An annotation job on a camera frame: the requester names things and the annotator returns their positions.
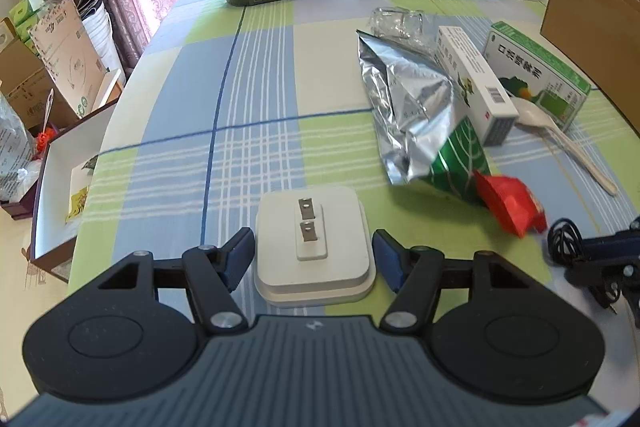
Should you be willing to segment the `white plastic spoon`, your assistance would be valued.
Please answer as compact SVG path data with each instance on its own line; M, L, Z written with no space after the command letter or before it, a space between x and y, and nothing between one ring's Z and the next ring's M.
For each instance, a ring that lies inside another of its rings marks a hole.
M511 98L512 104L518 111L518 124L524 127L542 129L551 134L552 138L558 142L564 150L586 169L593 180L608 193L608 195L616 196L618 187L614 181L609 178L582 150L582 148L572 141L553 121L553 119L537 105L525 100L525 98Z

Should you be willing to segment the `pink printed cardboard box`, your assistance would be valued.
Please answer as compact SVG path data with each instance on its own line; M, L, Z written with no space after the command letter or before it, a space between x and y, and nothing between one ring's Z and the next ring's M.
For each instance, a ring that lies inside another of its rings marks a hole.
M62 0L29 29L40 60L73 112L84 118L93 108L106 75L74 0Z

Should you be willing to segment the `clear plastic bag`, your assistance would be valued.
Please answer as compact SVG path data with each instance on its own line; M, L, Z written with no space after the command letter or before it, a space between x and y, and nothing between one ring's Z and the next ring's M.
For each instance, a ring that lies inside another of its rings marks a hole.
M19 202L36 183L41 161L34 159L34 137L4 95L0 102L0 128L1 202Z

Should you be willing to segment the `white power adapter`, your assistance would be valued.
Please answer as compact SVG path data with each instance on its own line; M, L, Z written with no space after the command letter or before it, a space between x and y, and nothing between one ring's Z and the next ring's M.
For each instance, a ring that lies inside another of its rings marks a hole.
M255 286L273 306L352 303L375 282L366 213L349 187L265 194L255 237Z

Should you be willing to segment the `open white gift box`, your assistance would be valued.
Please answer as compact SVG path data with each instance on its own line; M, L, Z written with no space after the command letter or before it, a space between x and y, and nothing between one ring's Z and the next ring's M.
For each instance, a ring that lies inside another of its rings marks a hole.
M72 195L91 179L87 161L98 156L116 104L106 104L60 132L44 152L32 215L29 260L66 283L81 219L71 218Z

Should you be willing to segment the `green medicine box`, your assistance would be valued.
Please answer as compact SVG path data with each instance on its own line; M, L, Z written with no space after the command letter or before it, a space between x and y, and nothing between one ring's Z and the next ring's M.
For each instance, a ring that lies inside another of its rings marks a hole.
M539 106L562 131L590 95L583 75L506 22L491 25L484 57L510 95Z

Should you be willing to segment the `brown cardboard box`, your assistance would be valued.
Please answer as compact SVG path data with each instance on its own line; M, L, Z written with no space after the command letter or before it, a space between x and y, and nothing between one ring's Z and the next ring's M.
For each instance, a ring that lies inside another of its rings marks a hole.
M639 0L549 0L541 35L639 128Z

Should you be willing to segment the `red snack packet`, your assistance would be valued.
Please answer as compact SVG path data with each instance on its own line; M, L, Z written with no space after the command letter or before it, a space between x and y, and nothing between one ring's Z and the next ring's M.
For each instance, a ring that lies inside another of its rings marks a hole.
M474 171L477 194L506 233L524 237L548 229L544 207L519 179Z

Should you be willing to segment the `white medicine box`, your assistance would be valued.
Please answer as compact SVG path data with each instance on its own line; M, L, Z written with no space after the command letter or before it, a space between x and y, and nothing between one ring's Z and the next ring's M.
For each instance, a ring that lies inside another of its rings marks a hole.
M439 26L436 56L454 83L458 105L483 146L501 145L518 111L466 32L458 26Z

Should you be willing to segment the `checkered tablecloth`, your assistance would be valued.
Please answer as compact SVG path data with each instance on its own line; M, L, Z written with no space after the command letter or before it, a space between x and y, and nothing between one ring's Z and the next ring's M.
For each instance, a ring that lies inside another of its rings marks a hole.
M358 64L359 29L397 5L483 44L504 20L537 37L544 2L288 0L235 8L178 0L132 73L104 134L70 270L78 288L136 249L176 257L254 225L262 194L353 188L371 230L470 257L489 249L596 321L606 342L593 396L639 403L639 333L625 301L600 308L548 265L541 235L518 239L491 213L429 186L393 186L382 168Z

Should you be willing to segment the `silver green foil bag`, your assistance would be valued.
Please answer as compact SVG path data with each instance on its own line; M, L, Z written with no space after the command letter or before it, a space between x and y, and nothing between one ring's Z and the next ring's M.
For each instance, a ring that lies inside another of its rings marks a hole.
M361 78L390 184L428 184L479 204L475 175L490 169L451 78L431 57L365 31L357 36Z

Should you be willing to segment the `clear bag with wire hooks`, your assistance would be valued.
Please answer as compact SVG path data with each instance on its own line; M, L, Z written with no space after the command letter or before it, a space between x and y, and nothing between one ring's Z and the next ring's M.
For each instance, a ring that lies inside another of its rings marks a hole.
M401 8L376 8L369 20L375 35L397 40L421 40L430 23L423 12Z

